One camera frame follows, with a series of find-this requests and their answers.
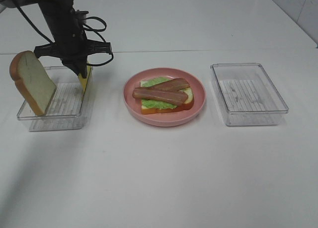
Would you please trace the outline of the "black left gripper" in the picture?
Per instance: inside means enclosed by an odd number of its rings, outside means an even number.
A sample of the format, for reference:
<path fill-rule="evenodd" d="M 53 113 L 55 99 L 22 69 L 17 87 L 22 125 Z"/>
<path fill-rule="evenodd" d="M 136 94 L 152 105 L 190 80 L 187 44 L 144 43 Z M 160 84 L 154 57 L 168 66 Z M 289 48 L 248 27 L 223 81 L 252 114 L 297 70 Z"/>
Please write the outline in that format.
<path fill-rule="evenodd" d="M 111 43 L 100 35 L 107 28 L 106 22 L 87 14 L 88 11 L 73 9 L 69 13 L 45 14 L 54 42 L 36 46 L 36 57 L 59 58 L 77 76 L 87 78 L 87 56 L 100 53 L 112 55 Z"/>

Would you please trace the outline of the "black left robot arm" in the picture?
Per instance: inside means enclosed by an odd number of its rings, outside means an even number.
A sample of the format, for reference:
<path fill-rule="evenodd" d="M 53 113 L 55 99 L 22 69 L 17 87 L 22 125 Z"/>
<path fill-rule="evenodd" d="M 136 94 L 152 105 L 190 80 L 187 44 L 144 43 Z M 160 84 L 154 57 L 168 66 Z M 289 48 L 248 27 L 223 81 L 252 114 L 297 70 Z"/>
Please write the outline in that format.
<path fill-rule="evenodd" d="M 48 41 L 46 45 L 37 46 L 34 54 L 59 58 L 64 66 L 76 75 L 87 78 L 87 61 L 89 55 L 107 53 L 112 55 L 111 44 L 102 38 L 100 41 L 89 40 L 87 32 L 94 32 L 97 36 L 107 28 L 106 22 L 94 17 L 103 24 L 103 28 L 94 29 L 87 25 L 88 11 L 75 10 L 74 0 L 0 0 L 1 5 L 17 8 L 33 29 Z M 44 35 L 22 10 L 22 6 L 37 4 L 51 31 L 53 39 Z"/>

